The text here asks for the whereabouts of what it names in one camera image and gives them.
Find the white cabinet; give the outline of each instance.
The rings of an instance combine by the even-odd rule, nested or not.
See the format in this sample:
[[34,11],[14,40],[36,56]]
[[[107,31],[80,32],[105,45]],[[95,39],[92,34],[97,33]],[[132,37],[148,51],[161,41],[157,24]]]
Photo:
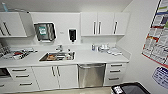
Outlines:
[[82,12],[81,36],[124,35],[129,13]]
[[29,13],[0,12],[0,37],[27,37],[34,33]]
[[58,72],[54,66],[32,67],[40,90],[59,89]]
[[114,13],[82,12],[81,36],[111,35]]
[[57,66],[60,89],[79,88],[77,65]]
[[0,93],[32,92],[39,91],[31,67],[7,68],[11,77],[1,78]]
[[127,30],[129,13],[115,13],[113,35],[124,35]]
[[77,65],[32,67],[40,90],[78,88]]
[[126,70],[126,63],[106,64],[103,86],[120,84]]

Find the ceiling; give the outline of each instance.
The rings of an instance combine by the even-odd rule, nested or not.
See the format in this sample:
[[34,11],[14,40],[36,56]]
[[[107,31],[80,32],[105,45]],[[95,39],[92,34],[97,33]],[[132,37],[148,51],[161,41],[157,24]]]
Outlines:
[[30,12],[121,12],[132,0],[0,0],[7,8]]

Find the soap dispenser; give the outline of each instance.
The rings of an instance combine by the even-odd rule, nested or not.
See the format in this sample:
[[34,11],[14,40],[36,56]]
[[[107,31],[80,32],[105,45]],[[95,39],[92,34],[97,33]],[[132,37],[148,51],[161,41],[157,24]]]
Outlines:
[[69,38],[74,43],[76,40],[76,29],[69,29]]

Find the drawer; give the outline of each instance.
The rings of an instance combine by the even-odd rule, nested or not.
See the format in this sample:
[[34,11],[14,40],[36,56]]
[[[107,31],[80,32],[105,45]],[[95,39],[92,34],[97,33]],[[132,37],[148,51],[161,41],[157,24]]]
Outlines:
[[106,64],[106,69],[126,67],[127,63],[111,63]]
[[31,67],[7,68],[9,73],[30,73],[33,72]]
[[12,88],[11,82],[0,82],[0,94],[16,92],[15,88]]
[[120,68],[110,68],[106,69],[105,75],[110,75],[110,74],[124,74],[126,68],[120,67]]
[[17,92],[32,92],[32,91],[39,91],[39,87],[37,82],[34,81],[21,81],[15,82],[17,87]]
[[103,86],[113,86],[121,84],[123,75],[105,75]]
[[35,80],[33,73],[13,73],[11,76],[14,81]]
[[0,93],[39,91],[36,81],[0,82]]

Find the silver handle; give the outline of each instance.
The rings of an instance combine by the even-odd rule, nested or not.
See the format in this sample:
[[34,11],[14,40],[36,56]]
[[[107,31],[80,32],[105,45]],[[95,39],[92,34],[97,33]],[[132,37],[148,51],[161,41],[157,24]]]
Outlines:
[[101,22],[99,22],[99,34],[100,34],[100,26],[101,26]]
[[12,71],[26,71],[26,69],[22,69],[22,70],[12,70]]
[[109,78],[109,80],[118,80],[119,78]]
[[110,71],[110,73],[111,73],[111,72],[121,72],[121,71],[120,71],[120,70],[116,70],[116,71]]
[[5,85],[0,85],[0,87],[4,87]]
[[60,76],[60,72],[59,72],[59,68],[58,68],[58,66],[57,66],[57,71],[58,71],[58,76]]
[[105,66],[105,64],[103,64],[101,66],[91,66],[91,67],[84,67],[84,66],[79,65],[79,67],[84,68],[84,69],[98,68],[98,67],[104,67],[104,66]]
[[11,34],[10,34],[10,32],[9,32],[9,29],[8,29],[8,27],[7,27],[7,25],[6,25],[6,22],[3,22],[3,24],[4,24],[5,28],[6,28],[6,31],[8,32],[8,35],[11,36]]
[[30,83],[30,84],[20,84],[20,86],[27,86],[27,85],[32,85],[32,83]]
[[53,68],[53,66],[52,66],[52,72],[53,72],[53,76],[55,76],[55,73],[54,73],[54,68]]
[[116,32],[116,29],[117,29],[117,22],[115,22],[114,34]]
[[96,31],[96,22],[94,22],[94,30],[93,30],[94,34],[96,33],[95,31]]
[[122,64],[119,64],[119,65],[111,65],[111,67],[116,67],[116,66],[122,66]]
[[1,28],[1,27],[0,27],[0,30],[1,30],[2,35],[3,35],[3,36],[6,36],[6,35],[4,34],[4,32],[2,31],[2,28]]
[[20,77],[29,77],[29,75],[16,76],[16,78],[20,78]]

